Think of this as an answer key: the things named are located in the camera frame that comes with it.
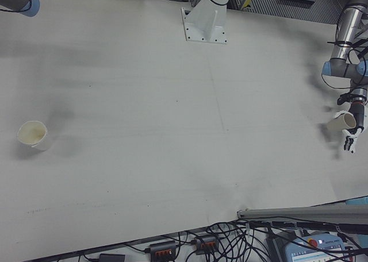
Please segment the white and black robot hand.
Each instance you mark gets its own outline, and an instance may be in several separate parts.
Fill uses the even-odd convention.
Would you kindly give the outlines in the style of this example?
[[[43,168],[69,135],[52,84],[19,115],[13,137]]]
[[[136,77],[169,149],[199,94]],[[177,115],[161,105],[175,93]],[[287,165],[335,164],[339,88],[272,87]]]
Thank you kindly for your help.
[[[334,115],[334,119],[343,119],[345,116],[352,116],[355,120],[354,128],[340,128],[345,136],[345,141],[343,144],[344,151],[354,154],[359,136],[367,131],[367,115],[365,111],[366,106],[364,104],[353,102],[350,105],[349,111],[341,110]]]

